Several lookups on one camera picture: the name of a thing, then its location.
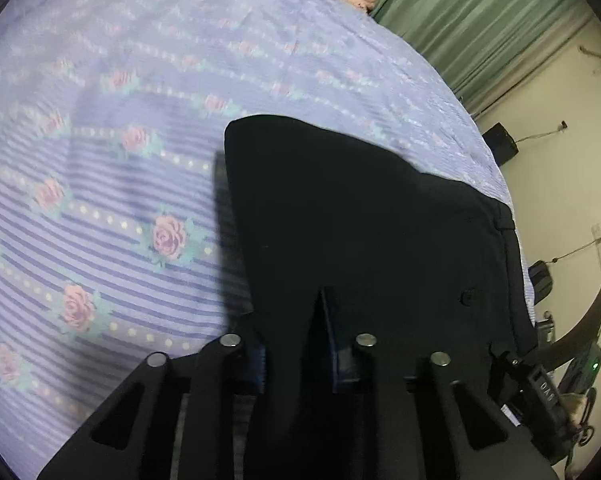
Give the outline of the black pants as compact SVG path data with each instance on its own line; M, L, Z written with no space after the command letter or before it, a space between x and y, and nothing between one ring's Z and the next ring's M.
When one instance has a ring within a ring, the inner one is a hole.
M422 479L530 479L531 438L488 396L491 351L532 350L510 209L352 136L280 116L230 122L224 159L265 351L249 479L337 479L332 350L321 291L361 289L419 313Z

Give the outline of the black speaker box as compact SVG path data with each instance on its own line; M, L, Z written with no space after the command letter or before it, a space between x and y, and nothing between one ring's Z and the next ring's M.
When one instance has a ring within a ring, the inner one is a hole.
M517 142L500 122L494 124L483 134L483 140L491 150L498 167L502 167L519 154Z

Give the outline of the black curved chair back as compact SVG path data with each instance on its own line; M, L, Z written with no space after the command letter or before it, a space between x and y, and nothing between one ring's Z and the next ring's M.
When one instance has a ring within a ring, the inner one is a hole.
M536 350L524 356L523 360L539 364L547 372L550 372L583 353L593 342L598 340L600 332L601 286L587 312L568 333L546 348L537 347Z

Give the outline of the green curtain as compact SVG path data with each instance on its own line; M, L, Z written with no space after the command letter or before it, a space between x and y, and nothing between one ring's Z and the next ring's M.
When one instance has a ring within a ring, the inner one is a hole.
M479 116L593 20L585 0L377 0L372 12Z

